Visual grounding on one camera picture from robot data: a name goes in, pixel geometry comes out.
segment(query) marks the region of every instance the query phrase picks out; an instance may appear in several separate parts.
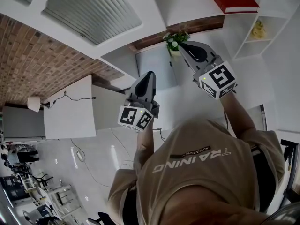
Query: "green plant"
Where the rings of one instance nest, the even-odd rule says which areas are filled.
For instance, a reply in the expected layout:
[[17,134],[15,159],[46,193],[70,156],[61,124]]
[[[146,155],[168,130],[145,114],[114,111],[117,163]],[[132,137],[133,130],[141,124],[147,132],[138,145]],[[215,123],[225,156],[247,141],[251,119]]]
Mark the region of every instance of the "green plant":
[[169,32],[163,36],[163,40],[167,42],[167,48],[172,51],[178,51],[178,44],[186,42],[190,38],[187,32],[179,32],[171,35]]

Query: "potted plant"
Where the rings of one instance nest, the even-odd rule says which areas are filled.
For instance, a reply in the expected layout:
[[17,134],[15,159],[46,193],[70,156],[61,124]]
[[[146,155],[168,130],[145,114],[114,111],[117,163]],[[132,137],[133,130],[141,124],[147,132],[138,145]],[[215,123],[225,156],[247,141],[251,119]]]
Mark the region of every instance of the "potted plant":
[[167,42],[167,48],[172,56],[180,56],[178,44],[188,41],[189,38],[187,32],[178,32],[173,35],[168,32],[163,36],[163,40]]

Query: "lamp shade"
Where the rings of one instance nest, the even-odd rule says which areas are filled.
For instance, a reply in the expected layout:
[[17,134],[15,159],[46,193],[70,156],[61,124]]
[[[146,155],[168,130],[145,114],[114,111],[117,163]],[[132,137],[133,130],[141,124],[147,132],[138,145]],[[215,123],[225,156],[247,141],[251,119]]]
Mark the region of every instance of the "lamp shade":
[[40,97],[29,97],[27,99],[27,107],[35,112],[39,111],[41,106],[41,98]]

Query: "flower pot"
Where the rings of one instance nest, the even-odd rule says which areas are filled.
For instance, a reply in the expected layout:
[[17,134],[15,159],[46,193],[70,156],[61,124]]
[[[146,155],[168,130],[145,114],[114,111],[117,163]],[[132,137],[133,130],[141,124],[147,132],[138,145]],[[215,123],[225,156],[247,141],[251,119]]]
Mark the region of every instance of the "flower pot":
[[172,51],[172,50],[170,50],[170,54],[173,57],[180,57],[181,56],[181,53],[179,51]]

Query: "white box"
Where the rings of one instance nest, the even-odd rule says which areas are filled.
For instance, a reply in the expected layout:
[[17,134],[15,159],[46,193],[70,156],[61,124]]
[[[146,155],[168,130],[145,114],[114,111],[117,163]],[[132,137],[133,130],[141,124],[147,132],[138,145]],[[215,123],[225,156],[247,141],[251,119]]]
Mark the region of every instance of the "white box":
[[121,106],[118,124],[136,131],[143,131],[152,119],[153,115],[146,108]]
[[236,75],[227,61],[199,77],[200,87],[215,99],[231,92],[236,84]]

